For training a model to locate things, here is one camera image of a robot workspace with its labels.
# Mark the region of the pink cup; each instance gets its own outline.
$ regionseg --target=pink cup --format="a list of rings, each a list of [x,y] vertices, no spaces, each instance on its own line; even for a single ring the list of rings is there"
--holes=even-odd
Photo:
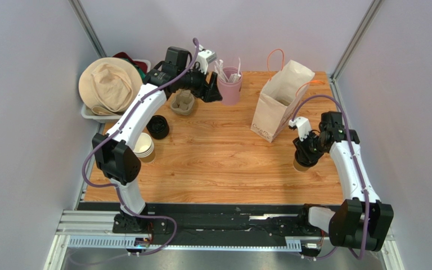
[[[223,72],[226,74],[226,77],[230,77],[231,74],[237,73],[237,68],[233,66],[223,67]],[[242,73],[241,77],[236,83],[227,83],[221,80],[221,77],[218,76],[218,89],[219,93],[223,97],[221,104],[226,106],[232,106],[239,102],[241,85],[242,85]]]

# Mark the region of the paper bag handle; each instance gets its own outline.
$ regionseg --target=paper bag handle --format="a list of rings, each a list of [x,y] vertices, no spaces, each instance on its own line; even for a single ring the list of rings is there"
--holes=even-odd
[[[307,83],[303,83],[303,85],[301,85],[298,90],[296,91],[296,97],[298,96],[299,90],[301,90],[301,88],[303,88],[304,86],[306,86],[307,84],[311,84],[311,83],[319,83],[319,84],[326,84],[325,82],[322,82],[320,80],[312,80],[310,82]]]
[[[274,52],[276,52],[276,51],[281,51],[281,53],[282,53],[281,70],[282,70],[282,68],[284,68],[284,51],[282,49],[274,49],[272,52],[269,53],[268,59],[266,60],[266,66],[268,68],[268,71],[270,71],[270,69],[269,69],[269,59],[271,58],[271,55]]]

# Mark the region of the metal frame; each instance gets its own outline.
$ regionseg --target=metal frame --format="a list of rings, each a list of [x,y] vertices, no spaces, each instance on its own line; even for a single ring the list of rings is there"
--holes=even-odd
[[[81,5],[81,2],[79,0],[68,0],[70,2],[71,7],[73,8],[76,16],[79,19],[79,22],[81,23],[81,26],[83,27],[84,31],[86,32],[86,35],[88,35],[89,41],[93,44],[94,50],[98,54],[100,58],[107,57],[106,52],[103,49],[103,45],[101,45],[100,40],[98,39],[98,36],[95,33],[95,30],[93,29],[93,26],[91,25],[91,22],[89,22],[88,16],[86,15],[86,12],[84,11],[83,6]]]
[[[332,80],[337,80],[343,69],[346,67],[346,64],[348,63],[354,49],[361,41],[361,38],[363,37],[370,23],[372,22],[372,19],[374,19],[374,17],[376,16],[377,11],[379,10],[383,2],[384,0],[372,1],[369,9],[366,11],[366,14],[364,15],[361,23],[359,24],[356,32],[354,33],[353,38],[351,39],[346,50],[344,51],[343,56],[337,63],[336,69],[331,75]]]
[[[384,0],[373,0],[369,9],[367,10],[364,18],[362,19],[358,29],[349,42],[345,52],[343,53],[340,61],[338,62],[334,72],[328,76],[330,87],[334,98],[344,107],[340,98],[340,91],[337,84],[337,79],[341,72],[344,70],[347,62],[349,61],[357,44],[360,42],[362,36],[366,32],[372,19],[375,17]],[[84,12],[79,0],[69,0],[73,7],[78,19],[80,20],[84,30],[86,31],[90,41],[92,42],[95,51],[100,57],[106,57],[106,53],[97,38],[95,31],[89,19]],[[102,132],[104,125],[100,125],[99,132]],[[87,175],[89,177],[92,166],[88,168]],[[87,185],[84,183],[81,187],[79,200],[76,202],[75,209],[78,208],[79,202],[84,200]],[[134,247],[135,238],[149,237],[148,234],[115,234],[112,233],[114,216],[118,214],[117,211],[64,211],[58,225],[53,244],[46,264],[44,266],[47,270],[60,269],[65,260],[67,248],[121,248]],[[318,241],[319,237],[286,237],[286,246],[280,247],[241,247],[241,246],[186,246],[186,245],[169,245],[167,249],[178,250],[247,250],[247,251],[300,251],[305,244]],[[150,248],[156,248],[159,245],[152,245]],[[404,269],[404,266],[399,255],[396,241],[390,230],[384,246],[381,250],[382,259],[388,270]]]

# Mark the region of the beige hat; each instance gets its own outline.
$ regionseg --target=beige hat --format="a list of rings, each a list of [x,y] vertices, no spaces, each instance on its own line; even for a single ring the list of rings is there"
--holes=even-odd
[[[93,62],[79,78],[79,95],[97,115],[125,112],[143,84],[136,68],[127,61],[107,57]]]

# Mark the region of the paper cup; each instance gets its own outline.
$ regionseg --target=paper cup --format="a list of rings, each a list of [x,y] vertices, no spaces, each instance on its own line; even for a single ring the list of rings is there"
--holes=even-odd
[[[151,139],[151,136],[147,133],[141,133],[134,146],[133,152],[140,161],[144,163],[151,163],[156,157],[154,149],[155,145]]]

